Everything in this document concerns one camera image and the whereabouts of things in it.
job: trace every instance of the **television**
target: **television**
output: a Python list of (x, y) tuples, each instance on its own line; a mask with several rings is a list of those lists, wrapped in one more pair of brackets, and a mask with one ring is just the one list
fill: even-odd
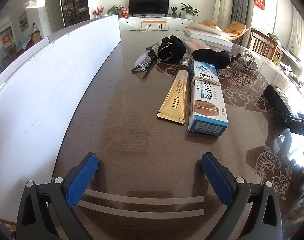
[(129, 0), (130, 14), (168, 14), (168, 0)]

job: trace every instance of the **screw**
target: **screw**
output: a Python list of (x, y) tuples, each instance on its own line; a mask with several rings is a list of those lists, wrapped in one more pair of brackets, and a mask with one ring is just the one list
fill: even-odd
[(57, 177), (57, 178), (54, 180), (54, 182), (57, 183), (57, 184), (61, 183), (62, 181), (63, 181), (63, 178), (62, 178), (62, 177)]
[(28, 181), (27, 184), (26, 184), (27, 187), (31, 187), (32, 185), (33, 185), (33, 181), (31, 181), (31, 180)]
[(236, 181), (240, 184), (243, 184), (245, 182), (245, 180), (242, 177), (237, 177)]
[(272, 184), (270, 181), (267, 181), (267, 182), (266, 182), (266, 186), (267, 186), (267, 187), (272, 187), (273, 184)]

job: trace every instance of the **picture frame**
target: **picture frame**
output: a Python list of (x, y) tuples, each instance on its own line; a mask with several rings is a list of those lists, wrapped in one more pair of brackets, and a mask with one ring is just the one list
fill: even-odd
[(22, 33), (29, 27), (27, 11), (24, 11), (19, 16), (19, 25), (20, 25), (20, 30)]

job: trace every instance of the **potted plant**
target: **potted plant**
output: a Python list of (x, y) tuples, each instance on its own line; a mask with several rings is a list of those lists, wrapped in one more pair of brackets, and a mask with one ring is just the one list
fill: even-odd
[(92, 14), (93, 14), (96, 18), (101, 17), (101, 15), (102, 15), (102, 13), (103, 13), (103, 11), (104, 11), (104, 8), (105, 8), (105, 6), (101, 6), (100, 8), (97, 7), (94, 11), (92, 11)]
[(176, 18), (176, 10), (177, 10), (177, 8), (176, 7), (171, 7), (170, 9), (172, 10), (172, 17)]
[(109, 10), (108, 10), (108, 14), (109, 15), (113, 15), (113, 14), (118, 14), (119, 18), (120, 18), (120, 14), (119, 12), (121, 11), (122, 6), (121, 5), (113, 5)]
[(199, 13), (199, 9), (192, 7), (190, 4), (186, 5), (182, 3), (181, 11), (185, 12), (185, 19), (192, 20), (193, 16), (196, 16)]

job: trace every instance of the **glass tabletop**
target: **glass tabletop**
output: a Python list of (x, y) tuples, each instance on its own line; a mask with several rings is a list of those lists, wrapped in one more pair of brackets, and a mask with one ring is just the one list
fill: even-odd
[[(88, 152), (100, 164), (79, 205), (73, 207), (95, 239), (204, 239), (226, 206), (204, 175), (205, 152), (250, 183), (271, 181), (282, 218), (304, 193), (304, 136), (274, 122), (263, 96), (279, 86), (295, 111), (304, 114), (304, 98), (272, 62), (252, 52), (257, 79), (234, 68), (219, 70), (228, 128), (218, 138), (190, 132), (157, 118), (175, 76), (175, 66), (152, 65), (131, 74), (145, 48), (182, 32), (122, 31), (114, 49), (88, 87), (70, 122), (54, 177), (66, 173)], [(231, 53), (245, 48), (233, 45)], [(247, 206), (235, 236), (250, 211)]]

